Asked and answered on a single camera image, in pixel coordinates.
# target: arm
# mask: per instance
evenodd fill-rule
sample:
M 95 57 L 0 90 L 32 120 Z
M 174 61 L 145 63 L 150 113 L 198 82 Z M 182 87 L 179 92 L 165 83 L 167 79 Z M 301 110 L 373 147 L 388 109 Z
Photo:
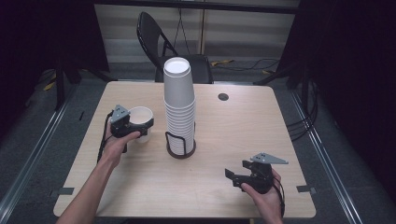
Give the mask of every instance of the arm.
M 273 169 L 274 178 L 279 180 L 280 175 Z M 274 181 L 277 188 L 279 188 L 279 182 Z M 243 183 L 242 189 L 253 199 L 259 209 L 260 216 L 266 224 L 281 224 L 282 216 L 280 214 L 280 200 L 279 196 L 274 188 L 271 188 L 267 193 L 260 194 L 250 185 Z
M 107 181 L 114 168 L 120 163 L 124 146 L 139 135 L 140 132 L 134 132 L 122 138 L 110 137 L 106 141 L 102 159 L 99 160 L 78 195 L 67 206 L 57 223 L 93 223 Z M 109 136 L 111 136 L 110 127 L 107 126 L 106 139 Z

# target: wall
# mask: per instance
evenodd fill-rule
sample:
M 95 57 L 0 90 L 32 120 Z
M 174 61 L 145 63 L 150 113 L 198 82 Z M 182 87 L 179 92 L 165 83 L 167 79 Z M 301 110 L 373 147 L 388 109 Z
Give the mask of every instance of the wall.
M 237 0 L 212 2 L 243 3 Z M 254 0 L 249 3 L 297 7 L 299 0 Z M 110 63 L 149 60 L 136 37 L 137 17 L 141 11 L 147 11 L 160 24 L 165 35 L 172 42 L 175 40 L 179 20 L 176 8 L 96 5 L 95 9 Z M 209 60 L 280 58 L 294 18 L 293 15 L 255 12 L 201 9 L 181 11 L 190 53 L 202 52 Z M 176 48 L 179 53 L 188 52 L 181 27 L 177 35 Z

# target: black wire cup holder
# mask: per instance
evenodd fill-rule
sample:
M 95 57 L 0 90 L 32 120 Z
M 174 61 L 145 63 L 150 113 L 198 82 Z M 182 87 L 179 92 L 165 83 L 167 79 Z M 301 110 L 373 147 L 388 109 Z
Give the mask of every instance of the black wire cup holder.
M 195 148 L 196 148 L 195 139 L 193 140 L 194 143 L 193 143 L 192 151 L 187 152 L 187 148 L 186 148 L 186 139 L 185 139 L 184 137 L 177 136 L 177 135 L 174 135 L 174 134 L 169 133 L 169 132 L 166 132 L 166 133 L 165 133 L 165 136 L 166 136 L 166 149 L 168 150 L 168 153 L 169 153 L 172 157 L 174 157 L 174 158 L 176 158 L 176 159 L 187 159 L 187 158 L 190 157 L 192 154 L 194 154 Z M 172 148 L 171 148 L 171 146 L 170 146 L 170 144 L 169 144 L 169 136 L 174 137 L 174 138 L 178 138 L 178 139 L 180 139 L 180 140 L 183 141 L 183 147 L 184 147 L 184 154 L 183 154 L 183 155 L 178 155 L 178 154 L 176 154 L 176 153 L 174 153 L 174 152 L 172 151 Z

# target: chair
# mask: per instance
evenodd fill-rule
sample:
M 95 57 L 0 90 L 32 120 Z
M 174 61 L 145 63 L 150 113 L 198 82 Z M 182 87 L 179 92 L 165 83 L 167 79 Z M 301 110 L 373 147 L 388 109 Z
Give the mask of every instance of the chair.
M 163 34 L 163 30 L 157 22 L 147 13 L 141 12 L 137 21 L 137 37 L 143 51 L 156 67 L 155 81 L 163 82 L 163 65 L 166 60 L 172 57 L 181 57 L 189 61 L 193 83 L 213 84 L 213 77 L 210 71 L 210 64 L 205 55 L 178 55 L 175 48 Z M 163 39 L 163 54 L 159 56 L 158 45 L 160 37 Z M 167 50 L 173 55 L 166 56 Z

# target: white paper cup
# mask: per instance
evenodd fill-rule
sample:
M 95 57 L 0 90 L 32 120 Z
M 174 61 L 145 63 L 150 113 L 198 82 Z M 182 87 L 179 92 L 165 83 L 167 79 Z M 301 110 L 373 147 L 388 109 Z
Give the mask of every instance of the white paper cup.
M 169 115 L 172 115 L 172 116 L 184 116 L 184 115 L 189 115 L 194 112 L 195 112 L 195 105 L 192 106 L 188 110 L 179 110 L 179 111 L 172 110 L 172 109 L 166 107 L 166 113 L 168 113 Z
M 172 120 L 168 119 L 166 121 L 168 127 L 174 129 L 174 130 L 187 130 L 191 127 L 194 127 L 194 120 L 191 119 L 190 121 L 186 121 L 186 122 L 173 122 Z
M 194 133 L 194 127 L 192 126 L 190 128 L 180 130 L 180 129 L 172 128 L 171 126 L 169 126 L 168 131 L 174 135 L 181 136 L 181 137 L 185 138 L 185 137 L 188 137 Z
M 152 111 L 145 106 L 137 106 L 130 110 L 129 121 L 133 124 L 144 124 L 149 122 L 153 118 Z M 136 138 L 137 143 L 146 143 L 151 137 L 151 128 L 148 129 L 148 134 Z
M 175 108 L 186 107 L 194 102 L 190 63 L 183 58 L 167 60 L 163 66 L 164 99 Z
M 169 118 L 172 119 L 184 119 L 184 118 L 189 118 L 191 116 L 195 115 L 195 109 L 191 110 L 191 111 L 187 111 L 187 112 L 182 112 L 182 113 L 175 113 L 169 110 L 166 110 L 166 115 Z
M 195 120 L 195 113 L 191 113 L 189 115 L 183 115 L 183 116 L 175 116 L 166 113 L 166 119 L 170 122 L 175 122 L 175 123 L 187 123 Z
M 195 98 L 191 102 L 191 104 L 183 106 L 183 107 L 174 107 L 166 103 L 165 97 L 163 97 L 163 101 L 165 102 L 166 109 L 171 110 L 171 111 L 176 111 L 176 112 L 184 112 L 187 110 L 191 110 L 192 108 L 195 108 Z
M 192 124 L 186 124 L 186 125 L 175 125 L 172 123 L 168 122 L 168 130 L 177 132 L 177 133 L 184 133 L 184 132 L 189 132 L 190 130 L 194 129 L 194 123 Z
M 183 133 L 174 132 L 172 130 L 168 130 L 168 132 L 173 135 L 183 137 L 186 140 L 187 151 L 190 152 L 192 150 L 194 141 L 194 129 L 190 129 L 189 131 Z M 184 149 L 183 141 L 179 138 L 171 137 L 169 138 L 169 143 L 171 144 L 172 151 L 174 151 L 174 149 Z
M 172 149 L 173 153 L 177 155 L 184 155 L 184 145 L 181 139 L 170 136 L 169 146 Z M 193 150 L 193 146 L 194 146 L 193 139 L 186 140 L 186 153 L 190 153 Z

